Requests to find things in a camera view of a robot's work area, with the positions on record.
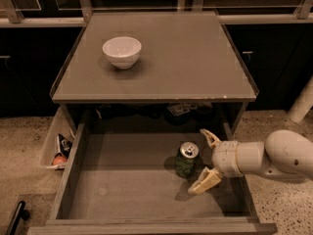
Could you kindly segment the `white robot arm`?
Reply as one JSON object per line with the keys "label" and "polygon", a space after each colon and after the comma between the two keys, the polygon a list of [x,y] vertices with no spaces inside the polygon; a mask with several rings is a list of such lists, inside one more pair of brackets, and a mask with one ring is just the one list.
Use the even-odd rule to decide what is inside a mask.
{"label": "white robot arm", "polygon": [[256,174],[277,181],[313,180],[313,143],[290,130],[277,130],[264,141],[221,141],[212,132],[202,129],[212,149],[213,169],[207,166],[188,189],[199,195],[219,184],[223,177]]}

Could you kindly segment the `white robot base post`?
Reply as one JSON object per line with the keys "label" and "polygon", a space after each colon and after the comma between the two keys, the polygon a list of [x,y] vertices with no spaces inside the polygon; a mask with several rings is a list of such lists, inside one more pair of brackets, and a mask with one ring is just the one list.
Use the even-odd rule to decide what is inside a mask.
{"label": "white robot base post", "polygon": [[297,99],[288,110],[288,117],[296,123],[301,122],[313,107],[313,75],[307,82]]}

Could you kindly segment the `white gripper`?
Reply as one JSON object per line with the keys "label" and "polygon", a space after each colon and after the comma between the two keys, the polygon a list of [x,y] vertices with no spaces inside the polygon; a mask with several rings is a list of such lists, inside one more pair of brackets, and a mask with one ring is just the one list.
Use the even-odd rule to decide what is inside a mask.
{"label": "white gripper", "polygon": [[214,168],[205,166],[197,172],[197,180],[189,187],[188,194],[195,196],[203,194],[222,181],[223,176],[228,178],[242,177],[237,163],[238,141],[223,141],[212,132],[202,128],[200,133],[205,137],[208,146],[213,149],[211,161]]}

